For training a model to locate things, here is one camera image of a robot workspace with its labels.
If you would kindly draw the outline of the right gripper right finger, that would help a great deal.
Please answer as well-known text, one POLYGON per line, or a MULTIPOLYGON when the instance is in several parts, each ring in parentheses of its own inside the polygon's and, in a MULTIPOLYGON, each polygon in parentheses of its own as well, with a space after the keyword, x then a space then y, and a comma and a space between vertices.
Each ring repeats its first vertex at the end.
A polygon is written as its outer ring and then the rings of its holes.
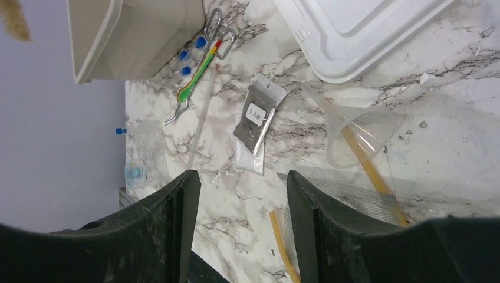
POLYGON ((287 176, 302 282, 498 282, 499 218, 433 218, 404 228, 287 176))

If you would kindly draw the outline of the metal crucible tongs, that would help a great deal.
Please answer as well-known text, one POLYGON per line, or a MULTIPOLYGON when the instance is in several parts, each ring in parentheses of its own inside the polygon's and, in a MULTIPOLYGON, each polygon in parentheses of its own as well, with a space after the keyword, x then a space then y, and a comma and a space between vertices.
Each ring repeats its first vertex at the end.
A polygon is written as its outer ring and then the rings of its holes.
POLYGON ((225 59, 230 53, 234 43, 236 42, 236 32, 233 28, 225 28, 223 31, 219 31, 223 23, 223 13, 220 8, 214 8, 210 13, 209 19, 207 20, 203 33, 208 37, 208 47, 203 52, 200 62, 196 67, 196 72, 194 73, 190 82, 181 88, 177 94, 177 105, 175 112, 163 122, 164 126, 176 121, 185 111, 189 109, 190 98, 194 93, 196 85, 209 66, 210 62, 214 58, 220 60, 225 59), (219 53, 219 48, 223 44, 224 38, 230 35, 230 41, 223 53, 219 53))

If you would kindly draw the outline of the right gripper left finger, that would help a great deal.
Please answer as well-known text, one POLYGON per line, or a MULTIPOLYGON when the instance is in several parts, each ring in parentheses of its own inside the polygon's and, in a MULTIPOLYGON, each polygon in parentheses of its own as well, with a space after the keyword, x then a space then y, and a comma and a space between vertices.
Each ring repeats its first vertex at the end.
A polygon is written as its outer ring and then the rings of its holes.
POLYGON ((200 197, 187 170, 77 230, 1 226, 2 282, 186 282, 200 197))

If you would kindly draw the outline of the clear glass pipette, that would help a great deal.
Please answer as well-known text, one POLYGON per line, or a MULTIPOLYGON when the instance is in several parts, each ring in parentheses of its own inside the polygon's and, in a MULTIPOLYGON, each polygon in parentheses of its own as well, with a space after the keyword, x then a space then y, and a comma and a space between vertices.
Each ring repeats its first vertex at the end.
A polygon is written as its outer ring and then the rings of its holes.
POLYGON ((196 151, 197 151, 197 148, 199 145, 199 140, 200 140, 201 133, 202 133, 202 127, 203 127, 203 124, 206 120, 210 100, 212 98, 213 89, 214 89, 214 85, 215 85, 215 81, 216 81, 216 76, 218 75, 219 69, 220 69, 220 64, 218 64, 218 63, 215 64, 214 69, 212 70, 210 78, 209 78, 207 92, 206 92, 204 100, 203 100, 203 106, 202 106, 202 109, 200 111, 198 125, 197 125, 196 131, 195 131, 195 135, 193 137, 192 147, 190 148, 189 158, 188 158, 188 162, 187 162, 187 169, 190 169, 193 165, 193 160, 194 160, 194 157, 196 155, 196 151))

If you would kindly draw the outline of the clear plastic funnel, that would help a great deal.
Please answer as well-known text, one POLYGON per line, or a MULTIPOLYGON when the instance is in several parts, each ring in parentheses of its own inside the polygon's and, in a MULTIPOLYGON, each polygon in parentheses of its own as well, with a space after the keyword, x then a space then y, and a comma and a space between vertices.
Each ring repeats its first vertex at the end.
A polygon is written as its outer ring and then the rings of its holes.
POLYGON ((349 169, 371 160, 384 149, 405 118, 387 107, 338 105, 305 82, 301 87, 324 112, 328 138, 326 158, 337 169, 349 169))

